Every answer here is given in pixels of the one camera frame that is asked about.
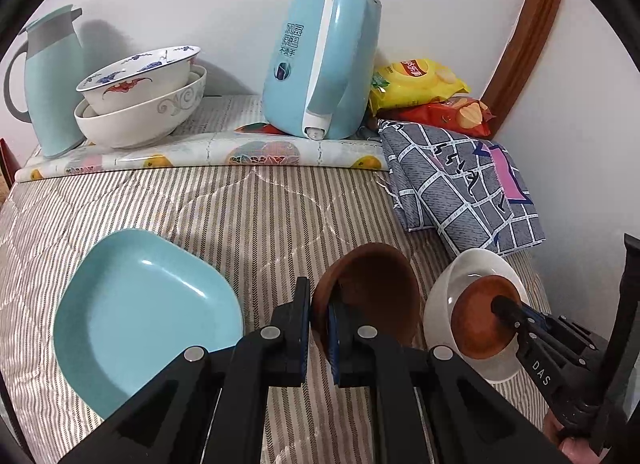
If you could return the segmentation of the person's right hand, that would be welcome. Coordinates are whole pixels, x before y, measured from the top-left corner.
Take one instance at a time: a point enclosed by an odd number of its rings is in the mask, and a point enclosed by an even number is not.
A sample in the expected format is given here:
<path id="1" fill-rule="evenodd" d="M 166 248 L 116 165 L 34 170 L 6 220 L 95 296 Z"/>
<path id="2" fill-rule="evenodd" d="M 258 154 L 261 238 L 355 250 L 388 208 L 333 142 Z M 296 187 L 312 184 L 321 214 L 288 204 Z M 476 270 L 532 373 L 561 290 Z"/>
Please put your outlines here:
<path id="1" fill-rule="evenodd" d="M 597 454 L 585 439 L 561 438 L 562 428 L 562 424 L 552 411 L 548 410 L 542 423 L 542 432 L 573 464 L 599 464 L 608 454 L 608 449 L 603 449 L 600 454 Z"/>

